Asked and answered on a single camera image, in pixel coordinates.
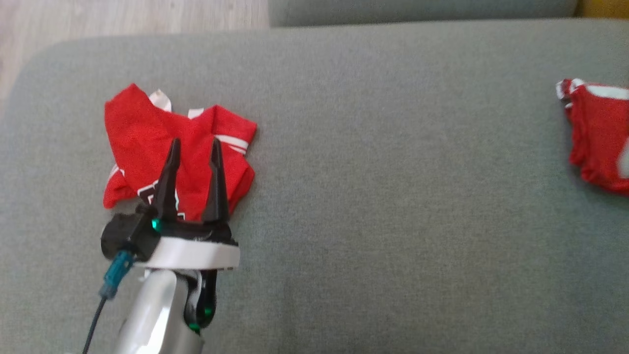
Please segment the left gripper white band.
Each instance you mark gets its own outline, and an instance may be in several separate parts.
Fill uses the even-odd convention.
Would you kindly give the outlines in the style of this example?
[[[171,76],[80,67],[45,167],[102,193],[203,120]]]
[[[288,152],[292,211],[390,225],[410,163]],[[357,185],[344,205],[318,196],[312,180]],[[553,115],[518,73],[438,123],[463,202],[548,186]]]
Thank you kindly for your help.
[[[135,228],[135,256],[143,267],[171,270],[223,270],[240,264],[238,242],[232,238],[222,144],[212,143],[211,181],[202,223],[179,219],[176,177],[181,142],[173,139],[155,186],[152,219]]]

